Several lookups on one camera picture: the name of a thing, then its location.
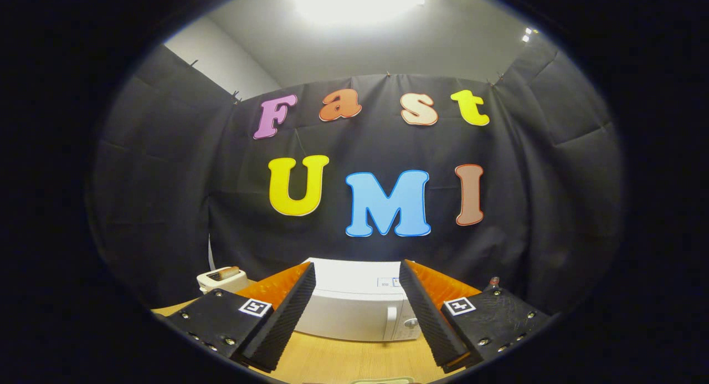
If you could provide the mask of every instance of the wooden table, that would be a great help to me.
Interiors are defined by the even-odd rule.
[[[152,309],[164,316],[192,301]],[[349,384],[356,380],[412,377],[431,382],[450,376],[436,366],[423,335],[410,341],[359,342],[327,339],[294,331],[278,368],[261,374],[293,383]]]

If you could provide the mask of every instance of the letter m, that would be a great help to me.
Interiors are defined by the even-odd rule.
[[[424,186],[428,182],[427,172],[401,172],[388,197],[370,172],[353,173],[345,178],[345,182],[352,187],[352,224],[345,229],[347,235],[367,237],[374,232],[367,224],[367,212],[381,235],[389,232],[399,212],[399,223],[394,228],[397,235],[411,237],[431,232],[431,226],[426,223],[423,201]]]

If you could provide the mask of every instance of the black curtain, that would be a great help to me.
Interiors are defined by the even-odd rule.
[[[207,180],[227,91],[160,46],[117,95],[91,189],[99,248],[151,308],[200,296],[209,270]]]
[[[356,89],[363,109],[322,122],[322,99]],[[466,123],[450,95],[484,99],[491,122]],[[435,125],[400,116],[405,93],[428,94]],[[278,132],[253,139],[261,102],[289,94]],[[286,217],[268,198],[268,162],[292,157],[290,193],[305,193],[306,155],[330,158],[321,204]],[[502,285],[555,313],[580,301],[617,248],[622,219],[620,145],[608,107],[564,53],[535,37],[494,84],[408,74],[367,75],[281,89],[233,105],[225,91],[165,48],[117,98],[104,132],[96,195],[106,258],[150,306],[197,296],[195,276],[215,264],[261,279],[315,256],[408,258],[479,288]],[[482,222],[455,223],[454,169],[477,164]],[[352,194],[345,177],[372,172],[387,194],[404,170],[425,170],[425,237],[391,230],[348,237]]]

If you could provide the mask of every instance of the microwave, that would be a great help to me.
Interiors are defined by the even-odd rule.
[[[316,286],[296,331],[350,341],[403,341],[421,334],[398,281],[400,262],[308,258]]]

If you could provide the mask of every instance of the ceiling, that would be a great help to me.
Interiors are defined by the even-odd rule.
[[[362,25],[310,21],[294,0],[232,0],[209,17],[283,87],[387,72],[496,81],[527,26],[494,0],[425,0]]]

